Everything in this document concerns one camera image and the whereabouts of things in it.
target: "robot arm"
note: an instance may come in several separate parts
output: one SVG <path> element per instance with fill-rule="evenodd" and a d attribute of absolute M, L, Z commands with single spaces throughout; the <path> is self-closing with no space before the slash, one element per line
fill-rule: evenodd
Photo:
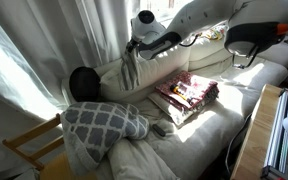
<path fill-rule="evenodd" d="M 138 52 L 144 59 L 152 59 L 191 33 L 207 30 L 225 20 L 229 20 L 225 48 L 234 55 L 254 59 L 258 53 L 284 38 L 288 31 L 288 0 L 192 1 L 177 13 L 167 29 L 157 28 L 158 33 L 141 36 L 142 41 L 137 41 Z M 135 38 L 138 36 L 135 32 L 133 35 L 132 39 L 139 39 Z"/>

